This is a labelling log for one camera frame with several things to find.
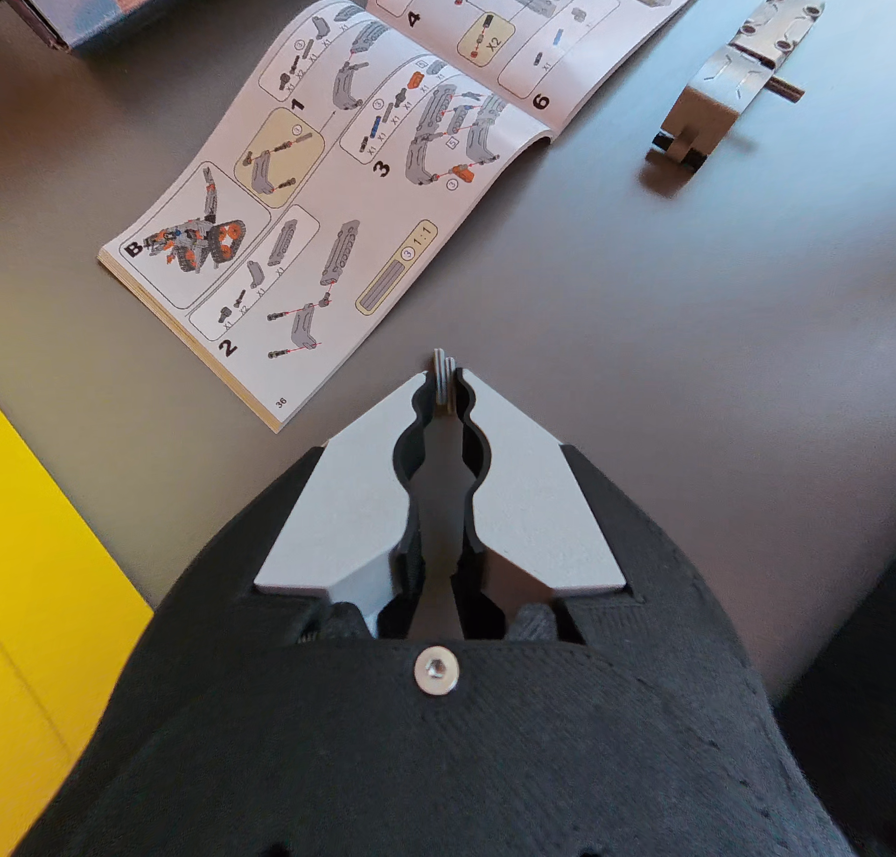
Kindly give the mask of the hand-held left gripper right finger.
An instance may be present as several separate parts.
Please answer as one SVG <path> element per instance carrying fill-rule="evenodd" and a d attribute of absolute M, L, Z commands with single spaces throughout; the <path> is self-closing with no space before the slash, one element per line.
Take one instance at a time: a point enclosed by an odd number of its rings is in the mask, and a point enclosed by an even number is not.
<path fill-rule="evenodd" d="M 464 497 L 452 576 L 465 637 L 503 637 L 530 604 L 615 594 L 626 579 L 564 444 L 469 370 L 455 374 Z"/>

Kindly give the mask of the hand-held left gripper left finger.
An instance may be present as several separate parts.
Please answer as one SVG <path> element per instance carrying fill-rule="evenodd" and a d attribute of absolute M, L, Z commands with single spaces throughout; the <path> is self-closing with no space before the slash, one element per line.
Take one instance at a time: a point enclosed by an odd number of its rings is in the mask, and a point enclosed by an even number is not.
<path fill-rule="evenodd" d="M 407 555 L 418 530 L 407 471 L 395 459 L 410 432 L 423 448 L 434 381 L 420 372 L 375 403 L 322 449 L 253 583 L 263 594 L 355 605 L 374 637 L 380 616 L 410 594 Z"/>

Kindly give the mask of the yellow plastic bin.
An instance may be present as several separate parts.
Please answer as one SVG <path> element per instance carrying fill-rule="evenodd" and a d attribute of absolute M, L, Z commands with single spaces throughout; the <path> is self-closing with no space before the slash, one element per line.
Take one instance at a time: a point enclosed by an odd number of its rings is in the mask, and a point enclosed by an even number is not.
<path fill-rule="evenodd" d="M 1 420 L 1 853 L 95 733 L 152 616 L 14 426 Z"/>

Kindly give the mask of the grey curved building piece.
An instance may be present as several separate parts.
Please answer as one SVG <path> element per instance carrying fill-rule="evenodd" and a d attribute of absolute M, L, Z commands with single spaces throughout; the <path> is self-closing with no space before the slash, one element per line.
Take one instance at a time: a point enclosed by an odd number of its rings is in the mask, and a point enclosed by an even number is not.
<path fill-rule="evenodd" d="M 782 79 L 779 70 L 824 9 L 823 0 L 760 3 L 688 81 L 645 160 L 668 161 L 694 174 L 763 91 L 799 102 L 805 90 Z"/>

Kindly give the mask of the building instruction booklet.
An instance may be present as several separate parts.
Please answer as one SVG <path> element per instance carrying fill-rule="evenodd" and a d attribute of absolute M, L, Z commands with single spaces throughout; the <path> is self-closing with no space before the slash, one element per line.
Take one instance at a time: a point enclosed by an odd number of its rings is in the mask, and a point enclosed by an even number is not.
<path fill-rule="evenodd" d="M 274 431 L 690 0 L 321 0 L 99 262 Z"/>

